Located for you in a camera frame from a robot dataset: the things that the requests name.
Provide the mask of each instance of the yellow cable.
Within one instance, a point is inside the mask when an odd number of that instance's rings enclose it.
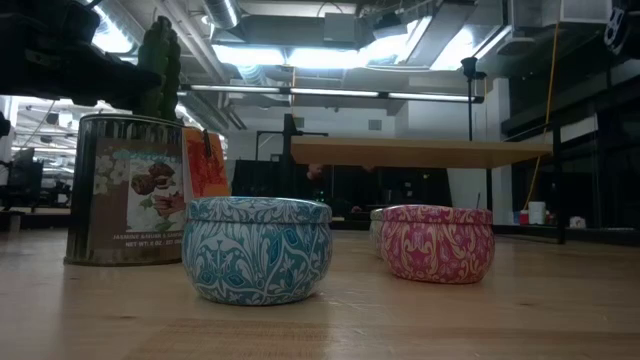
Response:
[[[551,75],[549,79],[549,91],[547,93],[547,113],[545,115],[545,124],[549,124],[549,118],[551,116],[551,95],[553,94],[553,78],[556,70],[556,50],[558,48],[558,30],[560,29],[560,19],[556,22],[556,30],[553,34],[553,54],[551,55]],[[542,132],[542,142],[545,141],[547,135],[547,128],[544,128]],[[529,201],[531,201],[531,195],[533,194],[533,188],[536,186],[538,180],[538,170],[540,169],[540,156],[536,160],[536,169],[533,171],[533,179],[531,180],[531,187],[529,188],[529,195],[527,195],[527,201],[524,203],[522,210],[527,210],[529,207]]]

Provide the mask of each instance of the wooden table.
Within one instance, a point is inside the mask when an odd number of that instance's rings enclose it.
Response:
[[[199,298],[182,266],[63,266],[66,233],[0,238],[0,359],[637,359],[640,250],[498,239],[475,285],[390,275],[335,232],[327,278],[274,307]]]
[[[548,144],[294,136],[298,164],[492,169],[551,154]]]

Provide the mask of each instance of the white container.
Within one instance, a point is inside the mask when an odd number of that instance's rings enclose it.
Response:
[[[544,201],[529,202],[529,224],[544,225],[546,213],[547,204]]]

